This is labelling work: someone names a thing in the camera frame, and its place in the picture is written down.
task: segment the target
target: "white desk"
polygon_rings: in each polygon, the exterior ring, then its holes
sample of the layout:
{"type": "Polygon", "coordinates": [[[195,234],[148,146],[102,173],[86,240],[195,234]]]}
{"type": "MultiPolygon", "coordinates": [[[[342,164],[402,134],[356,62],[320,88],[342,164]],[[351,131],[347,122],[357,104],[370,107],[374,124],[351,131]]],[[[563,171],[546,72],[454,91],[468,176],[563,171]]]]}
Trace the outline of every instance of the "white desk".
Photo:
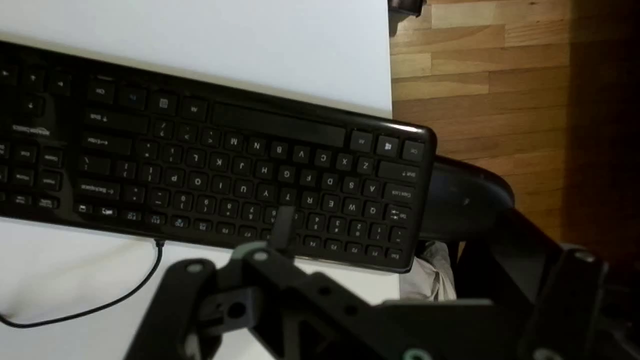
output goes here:
{"type": "MultiPolygon", "coordinates": [[[[0,38],[294,99],[391,116],[387,4],[370,0],[1,0],[0,38]]],[[[0,220],[0,311],[30,322],[113,300],[154,260],[151,241],[0,220]]],[[[168,243],[136,296],[96,315],[31,330],[0,326],[3,359],[121,359],[164,270],[223,266],[229,250],[168,243]]],[[[398,296],[398,276],[298,262],[365,300],[398,296]]],[[[218,359],[267,359],[248,334],[218,359]]]]}

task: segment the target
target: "keyboard cable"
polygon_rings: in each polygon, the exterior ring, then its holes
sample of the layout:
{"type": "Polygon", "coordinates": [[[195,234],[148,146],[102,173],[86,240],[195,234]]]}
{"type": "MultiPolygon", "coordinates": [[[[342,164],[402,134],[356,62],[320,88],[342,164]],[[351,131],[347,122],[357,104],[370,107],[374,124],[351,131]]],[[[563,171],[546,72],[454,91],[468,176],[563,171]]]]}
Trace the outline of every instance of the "keyboard cable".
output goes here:
{"type": "Polygon", "coordinates": [[[71,315],[67,315],[67,316],[62,316],[59,318],[54,318],[54,319],[50,319],[50,320],[44,320],[41,322],[32,322],[32,323],[15,323],[7,318],[5,318],[2,314],[0,314],[0,322],[9,326],[9,327],[13,327],[16,329],[32,329],[34,327],[41,327],[41,326],[46,326],[46,325],[52,325],[54,323],[61,323],[61,322],[67,322],[69,320],[75,320],[78,318],[82,318],[84,316],[88,316],[91,314],[95,314],[99,311],[108,309],[112,306],[115,306],[125,300],[127,300],[128,298],[132,297],[135,293],[137,293],[140,289],[142,289],[151,279],[151,277],[153,277],[153,275],[156,273],[156,270],[158,269],[158,266],[160,265],[160,262],[162,261],[162,249],[164,247],[164,240],[158,240],[155,239],[156,242],[156,262],[154,263],[154,266],[151,268],[151,270],[149,270],[149,273],[147,274],[147,276],[145,276],[145,278],[135,287],[133,288],[133,290],[131,290],[130,292],[126,293],[125,295],[115,299],[114,301],[108,302],[107,304],[103,304],[97,307],[94,307],[93,309],[89,309],[86,311],[82,311],[80,313],[76,313],[76,314],[71,314],[71,315]]]}

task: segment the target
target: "hardwood floor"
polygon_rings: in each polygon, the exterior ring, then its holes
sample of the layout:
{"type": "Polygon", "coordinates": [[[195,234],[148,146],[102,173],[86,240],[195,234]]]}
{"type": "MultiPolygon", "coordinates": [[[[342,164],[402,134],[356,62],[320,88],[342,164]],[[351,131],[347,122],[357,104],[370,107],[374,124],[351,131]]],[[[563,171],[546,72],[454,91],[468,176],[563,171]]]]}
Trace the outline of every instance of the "hardwood floor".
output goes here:
{"type": "Polygon", "coordinates": [[[556,241],[626,268],[640,259],[637,8],[429,0],[390,38],[394,118],[503,176],[556,241]]]}

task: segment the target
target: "black keyboard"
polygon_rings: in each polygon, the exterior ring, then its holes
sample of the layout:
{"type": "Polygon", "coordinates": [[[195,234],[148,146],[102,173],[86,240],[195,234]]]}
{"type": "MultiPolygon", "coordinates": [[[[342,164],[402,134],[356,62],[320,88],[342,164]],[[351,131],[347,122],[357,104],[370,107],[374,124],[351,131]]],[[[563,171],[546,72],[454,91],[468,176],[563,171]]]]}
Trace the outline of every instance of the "black keyboard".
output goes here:
{"type": "Polygon", "coordinates": [[[0,216],[411,267],[426,127],[0,42],[0,216]]]}

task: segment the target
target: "screw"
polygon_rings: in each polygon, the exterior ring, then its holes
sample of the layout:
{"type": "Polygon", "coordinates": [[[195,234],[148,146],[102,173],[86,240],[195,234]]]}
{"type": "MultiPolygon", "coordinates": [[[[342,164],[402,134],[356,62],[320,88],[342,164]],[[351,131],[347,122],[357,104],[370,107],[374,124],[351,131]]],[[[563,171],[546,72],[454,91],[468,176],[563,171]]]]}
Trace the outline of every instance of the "screw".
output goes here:
{"type": "Polygon", "coordinates": [[[268,258],[269,258],[269,254],[264,251],[258,251],[255,254],[253,254],[253,259],[256,261],[265,261],[268,258]]]}
{"type": "Polygon", "coordinates": [[[197,272],[201,272],[204,269],[204,265],[202,263],[191,263],[187,265],[187,272],[195,274],[197,272]]]}
{"type": "Polygon", "coordinates": [[[578,251],[575,253],[575,257],[588,263],[592,263],[596,259],[592,253],[587,251],[578,251]]]}
{"type": "Polygon", "coordinates": [[[410,348],[404,352],[403,360],[433,360],[428,352],[421,348],[410,348]]]}
{"type": "Polygon", "coordinates": [[[534,360],[564,360],[562,356],[560,356],[557,352],[549,349],[549,348],[537,348],[536,351],[533,352],[534,360]]]}

